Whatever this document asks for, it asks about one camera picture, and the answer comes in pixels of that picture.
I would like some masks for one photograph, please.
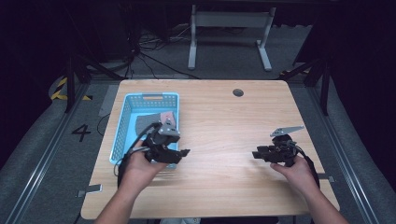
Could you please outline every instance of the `person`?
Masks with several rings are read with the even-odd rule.
[[[119,189],[94,223],[128,223],[135,199],[166,165],[161,162],[148,162],[143,152],[134,153],[126,167]],[[271,163],[271,168],[284,175],[291,186],[303,194],[315,223],[347,223],[318,188],[304,158],[296,156],[291,167]]]

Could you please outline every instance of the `light blue plastic basket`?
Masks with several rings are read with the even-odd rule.
[[[113,147],[111,148],[110,162],[116,164],[120,161],[137,138],[135,131],[137,116],[172,111],[178,129],[178,98],[176,92],[139,92],[126,94],[120,112]],[[178,143],[172,143],[168,147],[169,149],[178,150]],[[168,168],[175,167],[175,164],[168,165]]]

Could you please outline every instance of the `person's right arm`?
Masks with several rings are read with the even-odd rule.
[[[304,158],[295,157],[291,167],[275,163],[272,163],[271,167],[284,175],[289,183],[303,194],[315,223],[348,223],[320,191]]]

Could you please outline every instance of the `white metal frame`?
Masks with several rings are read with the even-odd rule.
[[[271,7],[269,12],[213,12],[196,11],[196,6],[192,6],[191,12],[191,46],[188,68],[195,69],[195,59],[197,52],[196,27],[252,27],[262,28],[263,36],[257,40],[257,48],[262,57],[262,64],[265,71],[271,71],[272,67],[265,51],[265,43],[270,33],[271,25],[275,16],[275,7]]]

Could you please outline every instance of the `wooden table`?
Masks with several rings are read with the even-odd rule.
[[[241,97],[233,90],[244,92]],[[132,218],[290,216],[308,213],[304,198],[270,163],[253,159],[257,146],[272,145],[278,127],[304,125],[284,81],[126,80],[122,81],[107,124],[81,215],[95,219],[117,189],[109,162],[120,108],[129,92],[179,94],[178,148],[189,148],[175,170],[159,173],[134,204]],[[324,173],[307,129],[291,133],[297,145]],[[337,209],[328,180],[321,190]]]

